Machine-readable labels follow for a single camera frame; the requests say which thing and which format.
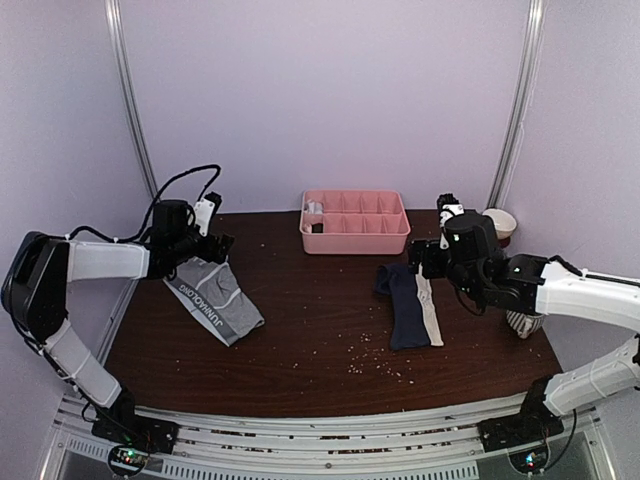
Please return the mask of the navy and cream underwear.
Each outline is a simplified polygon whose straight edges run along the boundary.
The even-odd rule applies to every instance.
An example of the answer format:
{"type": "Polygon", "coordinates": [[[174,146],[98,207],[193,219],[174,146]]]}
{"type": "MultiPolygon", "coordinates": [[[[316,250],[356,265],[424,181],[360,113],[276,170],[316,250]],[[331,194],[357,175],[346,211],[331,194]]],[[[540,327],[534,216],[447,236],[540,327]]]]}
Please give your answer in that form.
{"type": "Polygon", "coordinates": [[[391,297],[393,328],[390,349],[443,347],[432,287],[407,265],[388,264],[376,272],[374,292],[391,297]]]}

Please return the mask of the grey boxer briefs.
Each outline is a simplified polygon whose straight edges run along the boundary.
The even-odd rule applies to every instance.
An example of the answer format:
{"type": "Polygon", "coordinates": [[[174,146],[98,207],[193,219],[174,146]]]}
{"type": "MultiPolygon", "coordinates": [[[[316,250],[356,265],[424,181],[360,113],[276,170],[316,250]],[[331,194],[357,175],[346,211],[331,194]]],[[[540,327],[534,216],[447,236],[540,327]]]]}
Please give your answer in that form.
{"type": "Polygon", "coordinates": [[[177,268],[165,285],[187,312],[227,347],[265,323],[259,309],[240,288],[228,262],[193,258],[177,268]]]}

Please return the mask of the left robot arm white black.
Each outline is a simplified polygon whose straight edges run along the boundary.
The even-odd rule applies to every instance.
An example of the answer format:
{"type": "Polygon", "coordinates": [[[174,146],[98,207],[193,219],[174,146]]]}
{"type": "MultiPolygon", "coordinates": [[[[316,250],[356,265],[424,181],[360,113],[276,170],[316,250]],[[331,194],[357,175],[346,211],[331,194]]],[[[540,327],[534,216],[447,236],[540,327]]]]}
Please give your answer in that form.
{"type": "Polygon", "coordinates": [[[137,451],[170,454],[179,427],[136,414],[133,393],[104,368],[71,326],[68,284],[156,280],[176,274],[193,258],[223,262],[234,240],[209,230],[220,202],[213,194],[195,205],[163,200],[151,207],[142,234],[133,240],[90,242],[74,233],[61,237],[38,231],[24,237],[2,285],[2,306],[25,343],[94,408],[94,436],[137,451]]]}

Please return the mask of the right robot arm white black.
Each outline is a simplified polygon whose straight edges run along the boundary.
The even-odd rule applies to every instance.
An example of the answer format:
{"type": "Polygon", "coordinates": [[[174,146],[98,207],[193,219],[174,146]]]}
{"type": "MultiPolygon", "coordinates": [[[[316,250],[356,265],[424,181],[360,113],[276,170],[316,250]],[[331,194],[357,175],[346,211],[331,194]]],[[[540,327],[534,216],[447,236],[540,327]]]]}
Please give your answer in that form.
{"type": "MultiPolygon", "coordinates": [[[[426,279],[445,279],[471,314],[489,307],[525,315],[561,315],[639,331],[639,283],[590,273],[561,256],[507,256],[492,219],[474,210],[451,215],[438,239],[415,240],[409,267],[426,279]]],[[[569,372],[529,387],[518,413],[481,421],[487,452],[544,442],[563,432],[562,419],[587,404],[639,386],[639,338],[569,372]]]]}

